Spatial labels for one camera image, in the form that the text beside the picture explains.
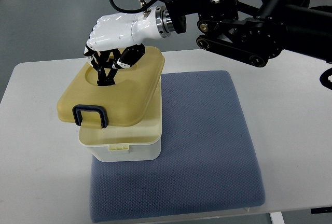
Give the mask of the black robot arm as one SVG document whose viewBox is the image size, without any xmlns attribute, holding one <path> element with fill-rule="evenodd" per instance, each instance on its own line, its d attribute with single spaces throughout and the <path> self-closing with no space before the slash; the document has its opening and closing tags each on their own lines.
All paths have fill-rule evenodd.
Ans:
<svg viewBox="0 0 332 224">
<path fill-rule="evenodd" d="M 161 23 L 184 33 L 196 13 L 197 45 L 233 60 L 264 67 L 289 50 L 331 63 L 331 7 L 310 0 L 154 0 L 163 2 Z"/>
</svg>

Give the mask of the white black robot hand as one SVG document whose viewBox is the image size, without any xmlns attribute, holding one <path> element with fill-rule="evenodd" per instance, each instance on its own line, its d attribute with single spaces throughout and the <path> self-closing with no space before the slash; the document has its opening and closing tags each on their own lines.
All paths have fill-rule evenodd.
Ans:
<svg viewBox="0 0 332 224">
<path fill-rule="evenodd" d="M 86 42 L 84 56 L 90 66 L 97 64 L 103 51 L 131 49 L 146 39 L 162 39 L 169 36 L 162 25 L 164 7 L 154 6 L 148 14 L 116 13 L 100 17 Z"/>
</svg>

